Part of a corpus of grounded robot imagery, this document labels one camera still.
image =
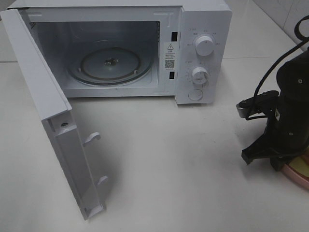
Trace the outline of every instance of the black cable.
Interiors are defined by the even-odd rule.
[[[255,91],[254,91],[254,95],[253,95],[253,101],[252,101],[252,105],[249,108],[249,111],[246,115],[246,120],[253,120],[253,119],[258,119],[258,118],[265,118],[267,117],[266,115],[263,116],[254,116],[254,117],[249,117],[250,113],[252,112],[254,106],[255,106],[255,102],[256,102],[256,97],[258,95],[258,92],[260,91],[260,88],[262,87],[262,84],[265,82],[265,80],[268,78],[269,74],[275,69],[275,67],[283,60],[285,59],[288,55],[292,54],[294,51],[296,51],[297,49],[299,49],[300,47],[302,47],[304,44],[306,44],[307,42],[309,42],[309,36],[303,36],[300,31],[299,31],[299,26],[300,23],[302,21],[308,20],[309,19],[309,15],[303,17],[295,26],[294,28],[294,32],[295,35],[298,39],[302,40],[302,42],[300,42],[298,45],[296,45],[295,47],[293,47],[291,50],[287,51],[286,53],[284,53],[271,67],[270,69],[266,72],[266,74],[263,76],[263,78],[261,79],[260,83],[257,85]]]

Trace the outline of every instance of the wall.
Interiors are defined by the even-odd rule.
[[[15,0],[0,0],[0,11],[4,11]]]
[[[309,0],[254,0],[254,2],[296,43],[300,42],[294,35],[294,27],[301,18],[309,15]],[[303,22],[300,29],[302,34],[309,36],[308,21]]]

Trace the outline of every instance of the table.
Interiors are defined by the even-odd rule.
[[[251,0],[228,0],[233,17],[216,98],[70,100],[94,176],[108,173],[107,210],[84,221],[40,123],[0,22],[0,231],[306,232],[309,192],[241,150],[262,134],[235,105],[295,44]],[[263,90],[278,89],[274,72]]]

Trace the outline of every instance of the microwave door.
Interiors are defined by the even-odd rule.
[[[82,215],[88,219],[103,210],[103,206],[83,147],[100,135],[93,133],[82,142],[71,105],[33,40],[21,13],[12,9],[0,15],[43,127]]]

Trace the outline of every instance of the power knob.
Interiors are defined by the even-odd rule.
[[[206,69],[197,67],[192,70],[192,81],[196,85],[202,85],[207,82],[208,73]]]
[[[199,36],[195,40],[195,49],[200,56],[208,56],[214,50],[213,38],[209,35]]]

